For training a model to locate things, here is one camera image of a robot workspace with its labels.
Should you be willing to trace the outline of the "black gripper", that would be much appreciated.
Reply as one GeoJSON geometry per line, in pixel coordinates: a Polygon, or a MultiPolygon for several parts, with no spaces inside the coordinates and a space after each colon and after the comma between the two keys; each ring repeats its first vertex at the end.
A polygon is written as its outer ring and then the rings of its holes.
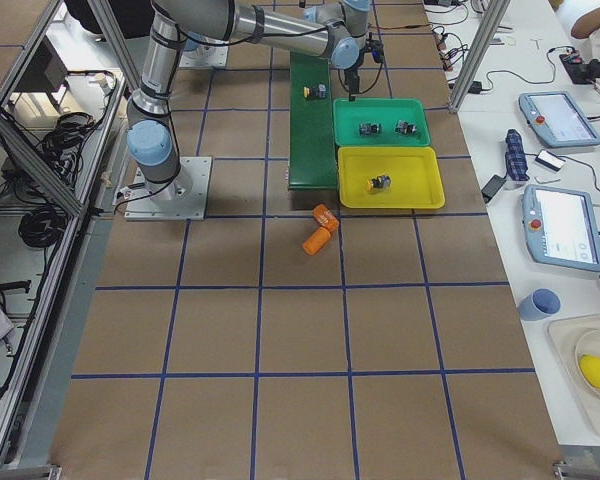
{"type": "Polygon", "coordinates": [[[344,70],[342,84],[347,85],[348,100],[353,102],[358,94],[358,85],[360,84],[359,68],[364,64],[366,55],[369,54],[372,60],[382,66],[384,64],[384,47],[379,39],[375,39],[372,34],[368,34],[364,45],[361,48],[356,62],[344,70]]]}

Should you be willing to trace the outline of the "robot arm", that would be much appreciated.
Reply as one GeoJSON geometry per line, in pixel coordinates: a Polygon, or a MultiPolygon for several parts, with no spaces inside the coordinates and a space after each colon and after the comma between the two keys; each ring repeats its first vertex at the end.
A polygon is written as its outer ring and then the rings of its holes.
{"type": "Polygon", "coordinates": [[[302,17],[239,1],[154,1],[154,19],[141,81],[127,108],[129,123],[154,121],[168,140],[170,99],[180,66],[191,67],[196,52],[241,44],[265,45],[290,54],[293,82],[327,80],[329,67],[343,72],[350,98],[360,95],[358,70],[367,55],[384,62],[380,40],[368,29],[367,1],[335,1],[305,9],[302,17]]]}

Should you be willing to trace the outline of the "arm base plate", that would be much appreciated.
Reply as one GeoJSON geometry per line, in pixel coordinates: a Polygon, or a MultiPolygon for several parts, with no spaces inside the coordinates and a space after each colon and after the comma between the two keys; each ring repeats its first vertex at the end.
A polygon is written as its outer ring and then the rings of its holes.
{"type": "Polygon", "coordinates": [[[180,173],[164,190],[149,184],[137,167],[134,182],[139,188],[123,194],[124,218],[128,221],[203,220],[212,168],[211,157],[181,157],[180,173]]]}
{"type": "Polygon", "coordinates": [[[228,59],[228,47],[186,43],[180,57],[181,69],[223,69],[228,59]]]}

